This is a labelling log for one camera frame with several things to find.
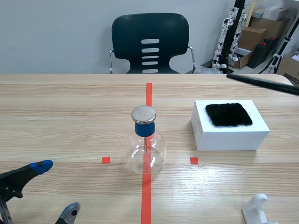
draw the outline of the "chair backrest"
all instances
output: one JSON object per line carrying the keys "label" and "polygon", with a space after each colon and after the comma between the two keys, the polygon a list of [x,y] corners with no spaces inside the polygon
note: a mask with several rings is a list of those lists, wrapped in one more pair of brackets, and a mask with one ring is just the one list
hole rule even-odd
{"label": "chair backrest", "polygon": [[177,73],[169,61],[186,53],[189,24],[174,13],[124,15],[112,25],[112,41],[115,57],[130,61],[128,73]]}

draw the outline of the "black sponge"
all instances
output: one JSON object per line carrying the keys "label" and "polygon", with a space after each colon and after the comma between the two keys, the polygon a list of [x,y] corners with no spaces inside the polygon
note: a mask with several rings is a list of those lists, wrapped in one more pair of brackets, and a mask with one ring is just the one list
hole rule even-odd
{"label": "black sponge", "polygon": [[206,106],[206,112],[215,126],[250,126],[252,120],[243,106],[235,104],[211,104]]}

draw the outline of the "round bottom flask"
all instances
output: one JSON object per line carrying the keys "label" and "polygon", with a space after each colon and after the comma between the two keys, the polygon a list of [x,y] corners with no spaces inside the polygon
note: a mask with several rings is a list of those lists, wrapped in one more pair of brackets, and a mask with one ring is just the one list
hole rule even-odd
{"label": "round bottom flask", "polygon": [[125,149],[128,166],[140,174],[156,174],[166,156],[164,137],[155,127],[156,111],[139,106],[132,111],[132,119],[135,129],[127,136]]}

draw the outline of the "metal lid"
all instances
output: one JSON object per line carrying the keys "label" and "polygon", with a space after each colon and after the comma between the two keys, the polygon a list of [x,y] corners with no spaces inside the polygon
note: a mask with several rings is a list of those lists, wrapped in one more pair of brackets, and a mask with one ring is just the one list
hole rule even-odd
{"label": "metal lid", "polygon": [[138,106],[132,111],[132,119],[140,125],[148,125],[156,119],[156,111],[150,106]]}

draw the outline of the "flask neck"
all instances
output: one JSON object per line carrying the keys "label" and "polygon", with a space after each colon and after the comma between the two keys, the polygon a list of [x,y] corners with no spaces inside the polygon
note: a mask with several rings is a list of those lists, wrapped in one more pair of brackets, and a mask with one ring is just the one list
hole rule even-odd
{"label": "flask neck", "polygon": [[135,132],[140,137],[144,137],[144,138],[150,137],[151,135],[153,135],[155,133],[155,123],[152,122],[147,125],[141,125],[141,124],[135,123]]}

